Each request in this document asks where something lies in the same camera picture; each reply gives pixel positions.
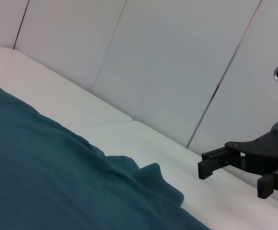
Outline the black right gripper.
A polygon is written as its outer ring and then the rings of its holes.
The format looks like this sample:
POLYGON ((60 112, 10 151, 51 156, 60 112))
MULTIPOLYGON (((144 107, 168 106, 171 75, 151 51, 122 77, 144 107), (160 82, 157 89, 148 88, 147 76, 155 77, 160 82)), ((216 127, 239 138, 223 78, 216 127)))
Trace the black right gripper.
POLYGON ((263 136, 248 142, 227 142, 225 147, 202 154, 198 163, 199 179, 205 180, 215 170, 229 165, 230 152, 238 157, 232 166, 245 172, 260 175, 257 180, 257 197, 267 199, 278 190, 278 130, 274 129, 263 136))

